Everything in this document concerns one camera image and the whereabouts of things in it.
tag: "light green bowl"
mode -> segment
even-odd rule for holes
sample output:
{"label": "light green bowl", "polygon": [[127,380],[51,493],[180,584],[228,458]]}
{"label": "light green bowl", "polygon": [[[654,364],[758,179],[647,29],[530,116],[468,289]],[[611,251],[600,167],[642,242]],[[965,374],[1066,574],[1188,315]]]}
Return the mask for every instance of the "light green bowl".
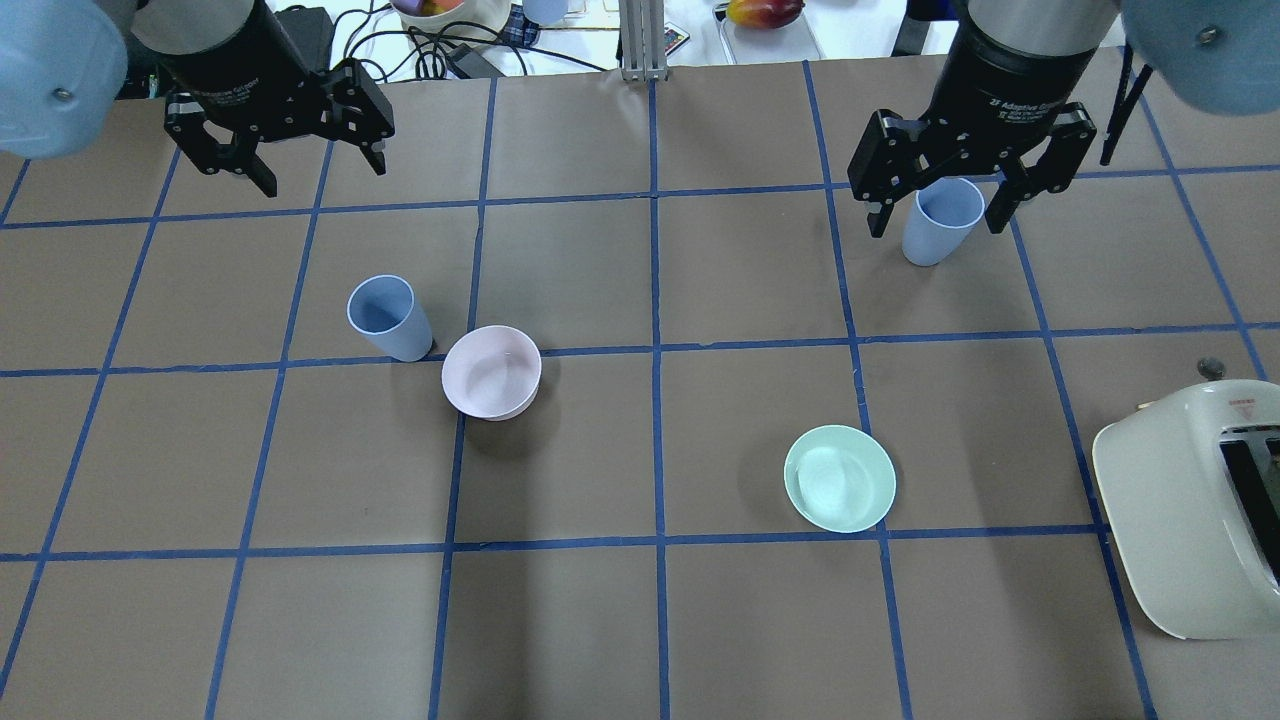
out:
{"label": "light green bowl", "polygon": [[872,436],[847,425],[814,428],[791,446],[782,468],[791,505],[814,525],[856,533],[893,505],[897,474]]}

